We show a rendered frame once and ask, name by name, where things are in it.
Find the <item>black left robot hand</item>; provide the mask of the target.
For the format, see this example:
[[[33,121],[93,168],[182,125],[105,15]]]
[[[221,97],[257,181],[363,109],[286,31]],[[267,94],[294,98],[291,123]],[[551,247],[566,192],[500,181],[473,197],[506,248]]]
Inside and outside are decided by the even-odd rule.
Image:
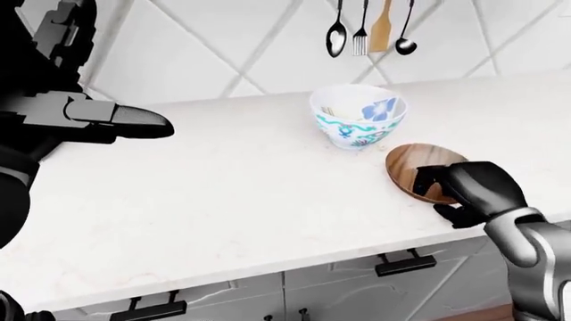
[[[25,2],[0,0],[0,153],[40,161],[63,142],[173,136],[161,114],[96,101],[79,84],[94,47],[95,0],[58,0],[35,33],[16,12]]]

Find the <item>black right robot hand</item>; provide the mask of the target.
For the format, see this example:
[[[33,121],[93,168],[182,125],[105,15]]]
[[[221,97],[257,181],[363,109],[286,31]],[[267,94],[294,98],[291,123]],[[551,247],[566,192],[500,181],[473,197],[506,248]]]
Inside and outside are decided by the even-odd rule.
[[[501,213],[528,206],[521,187],[493,162],[467,161],[417,168],[412,192],[426,196],[438,184],[443,197],[459,205],[436,204],[434,210],[454,229],[484,224]]]

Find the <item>brown wooden bowl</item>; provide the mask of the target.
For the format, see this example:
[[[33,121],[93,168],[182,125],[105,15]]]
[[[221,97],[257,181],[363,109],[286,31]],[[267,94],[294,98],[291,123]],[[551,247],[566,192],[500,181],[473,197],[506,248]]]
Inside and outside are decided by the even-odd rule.
[[[440,184],[429,181],[418,168],[467,162],[462,154],[434,144],[403,144],[385,157],[385,168],[393,183],[408,196],[432,204],[452,205],[456,201],[443,194]]]

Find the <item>small white blue-flower bowl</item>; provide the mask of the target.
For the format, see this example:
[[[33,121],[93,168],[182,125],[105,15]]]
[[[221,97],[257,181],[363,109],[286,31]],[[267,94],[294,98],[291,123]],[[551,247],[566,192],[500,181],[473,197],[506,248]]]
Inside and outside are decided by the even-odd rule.
[[[320,106],[320,109],[332,117],[355,121],[380,122],[390,119],[399,98],[390,97],[372,101],[338,101]]]

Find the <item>large white floral ceramic bowl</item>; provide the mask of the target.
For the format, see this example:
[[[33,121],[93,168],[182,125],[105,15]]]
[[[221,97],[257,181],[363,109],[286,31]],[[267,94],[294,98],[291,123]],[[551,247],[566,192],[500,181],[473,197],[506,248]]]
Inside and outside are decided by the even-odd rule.
[[[393,116],[385,121],[366,122],[339,119],[325,114],[320,106],[338,101],[372,101],[397,97],[398,103]],[[332,85],[315,90],[310,95],[310,109],[321,130],[329,141],[341,149],[364,149],[388,137],[402,122],[408,112],[408,105],[398,93],[383,87],[371,85]]]

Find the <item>black hanging ladle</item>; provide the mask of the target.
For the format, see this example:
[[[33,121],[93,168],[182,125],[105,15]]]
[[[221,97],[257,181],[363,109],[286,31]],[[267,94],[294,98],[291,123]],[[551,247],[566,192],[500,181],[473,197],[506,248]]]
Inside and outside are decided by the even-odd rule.
[[[403,23],[401,34],[399,35],[399,38],[396,40],[394,45],[396,53],[398,53],[399,55],[410,55],[414,53],[418,48],[418,45],[415,42],[406,38],[406,32],[410,24],[410,18],[413,12],[414,5],[415,5],[415,0],[409,0],[409,10],[407,13],[406,21]]]

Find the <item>grey cabinet drawer front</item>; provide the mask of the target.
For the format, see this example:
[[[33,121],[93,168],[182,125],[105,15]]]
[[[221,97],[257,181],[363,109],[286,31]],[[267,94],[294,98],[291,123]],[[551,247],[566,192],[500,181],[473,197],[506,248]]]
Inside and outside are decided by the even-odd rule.
[[[486,237],[418,249],[435,267],[378,277],[379,256],[285,272],[288,317],[311,321],[432,321],[509,304],[506,267]]]
[[[159,321],[284,321],[283,277],[280,273],[200,285],[179,291],[184,315]],[[129,308],[130,299],[107,301],[54,312],[59,321],[109,321]]]

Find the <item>wooden hanging spatula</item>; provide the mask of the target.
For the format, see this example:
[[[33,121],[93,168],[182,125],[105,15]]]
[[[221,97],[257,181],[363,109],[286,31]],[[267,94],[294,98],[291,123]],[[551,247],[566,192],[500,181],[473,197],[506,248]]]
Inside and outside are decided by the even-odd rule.
[[[384,0],[383,10],[371,27],[368,50],[370,53],[382,53],[389,47],[392,30],[390,10],[393,0]]]

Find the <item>silver hanging fork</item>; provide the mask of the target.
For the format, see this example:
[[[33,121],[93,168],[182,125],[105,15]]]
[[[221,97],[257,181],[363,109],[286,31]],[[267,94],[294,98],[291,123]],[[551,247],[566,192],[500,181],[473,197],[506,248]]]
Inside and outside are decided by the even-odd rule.
[[[361,56],[367,53],[368,34],[365,29],[369,0],[363,0],[360,28],[352,37],[352,55]]]

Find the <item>black hanging spoon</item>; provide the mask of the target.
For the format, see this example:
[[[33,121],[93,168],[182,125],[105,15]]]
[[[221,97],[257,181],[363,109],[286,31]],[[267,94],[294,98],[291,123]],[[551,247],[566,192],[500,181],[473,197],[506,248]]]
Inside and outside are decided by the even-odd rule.
[[[338,57],[345,48],[347,30],[342,24],[343,0],[337,0],[335,23],[326,33],[326,49],[331,58]]]

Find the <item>black robot body part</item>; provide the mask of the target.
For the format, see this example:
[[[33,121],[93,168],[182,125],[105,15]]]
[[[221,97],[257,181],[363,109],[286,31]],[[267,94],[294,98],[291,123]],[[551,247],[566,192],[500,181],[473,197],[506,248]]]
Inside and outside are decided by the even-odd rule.
[[[21,305],[8,293],[0,291],[0,321],[57,321],[52,312],[26,314]]]

